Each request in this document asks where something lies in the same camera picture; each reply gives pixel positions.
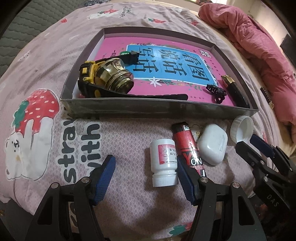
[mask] bed sheet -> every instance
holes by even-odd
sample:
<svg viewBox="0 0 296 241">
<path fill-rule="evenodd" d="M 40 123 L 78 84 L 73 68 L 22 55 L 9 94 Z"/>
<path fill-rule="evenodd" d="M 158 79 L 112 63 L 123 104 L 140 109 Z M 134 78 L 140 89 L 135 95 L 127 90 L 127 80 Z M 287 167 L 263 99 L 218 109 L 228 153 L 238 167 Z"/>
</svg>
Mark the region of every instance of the bed sheet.
<svg viewBox="0 0 296 241">
<path fill-rule="evenodd" d="M 88 19 L 96 13 L 97 18 Z M 259 112 L 252 117 L 254 132 L 280 145 L 281 130 L 252 72 L 227 40 L 189 10 L 146 3 L 97 4 L 72 12 L 39 34 L 0 79 L 0 199 L 13 198 L 34 214 L 52 182 L 76 182 L 113 154 L 117 167 L 104 201 L 95 208 L 104 235 L 111 239 L 170 237 L 190 228 L 195 207 L 185 199 L 181 185 L 152 187 L 149 143 L 171 138 L 170 126 L 178 121 L 187 121 L 195 135 L 216 123 L 229 136 L 231 120 L 71 119 L 59 102 L 63 83 L 93 36 L 103 27 L 114 26 L 164 28 L 215 43 L 256 99 Z M 252 170 L 235 153 L 230 139 L 224 161 L 215 167 L 205 164 L 205 170 L 214 182 L 237 181 L 252 194 Z"/>
</svg>

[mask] yellow button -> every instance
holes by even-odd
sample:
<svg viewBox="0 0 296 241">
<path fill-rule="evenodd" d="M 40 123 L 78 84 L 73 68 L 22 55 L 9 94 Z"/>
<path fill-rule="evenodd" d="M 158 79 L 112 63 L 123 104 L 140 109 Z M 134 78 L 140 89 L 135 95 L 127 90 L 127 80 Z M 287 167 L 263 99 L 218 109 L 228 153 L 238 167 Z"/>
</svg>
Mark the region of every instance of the yellow button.
<svg viewBox="0 0 296 241">
<path fill-rule="evenodd" d="M 87 68 L 83 68 L 82 69 L 82 74 L 86 74 L 87 73 Z"/>
</svg>

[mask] white flower illustration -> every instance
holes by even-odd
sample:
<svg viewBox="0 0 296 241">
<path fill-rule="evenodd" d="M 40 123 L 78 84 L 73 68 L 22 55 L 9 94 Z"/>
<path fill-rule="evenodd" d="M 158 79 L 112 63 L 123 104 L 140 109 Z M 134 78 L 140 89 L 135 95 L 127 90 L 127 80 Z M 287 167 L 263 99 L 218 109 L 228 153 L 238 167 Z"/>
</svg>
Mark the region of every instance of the white flower illustration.
<svg viewBox="0 0 296 241">
<path fill-rule="evenodd" d="M 154 87 L 156 87 L 156 85 L 160 85 L 161 86 L 161 84 L 160 83 L 158 83 L 158 81 L 160 81 L 160 80 L 156 80 L 155 79 L 155 77 L 153 76 L 153 79 L 151 80 L 151 79 L 149 79 L 150 81 L 151 81 L 151 85 L 154 85 Z"/>
</svg>

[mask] pink blanket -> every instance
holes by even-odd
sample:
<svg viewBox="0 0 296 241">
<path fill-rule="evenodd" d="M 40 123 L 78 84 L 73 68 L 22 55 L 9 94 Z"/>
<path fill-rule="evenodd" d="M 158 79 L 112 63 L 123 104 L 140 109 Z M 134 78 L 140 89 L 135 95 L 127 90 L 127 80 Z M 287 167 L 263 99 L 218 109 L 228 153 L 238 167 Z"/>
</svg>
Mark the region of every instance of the pink blanket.
<svg viewBox="0 0 296 241">
<path fill-rule="evenodd" d="M 296 83 L 290 63 L 270 34 L 241 9 L 223 4 L 204 4 L 199 16 L 219 28 L 259 71 L 271 93 L 277 119 L 292 124 L 296 142 Z"/>
</svg>

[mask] white cartoon bear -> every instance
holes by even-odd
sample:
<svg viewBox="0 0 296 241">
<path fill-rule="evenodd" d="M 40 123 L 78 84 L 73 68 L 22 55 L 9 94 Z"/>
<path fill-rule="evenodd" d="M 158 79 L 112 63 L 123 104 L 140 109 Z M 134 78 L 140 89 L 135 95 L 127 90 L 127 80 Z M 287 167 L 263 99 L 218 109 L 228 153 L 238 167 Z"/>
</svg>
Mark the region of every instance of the white cartoon bear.
<svg viewBox="0 0 296 241">
<path fill-rule="evenodd" d="M 37 180 L 45 173 L 59 103 L 50 90 L 34 91 L 15 112 L 15 130 L 6 140 L 6 177 Z"/>
</svg>

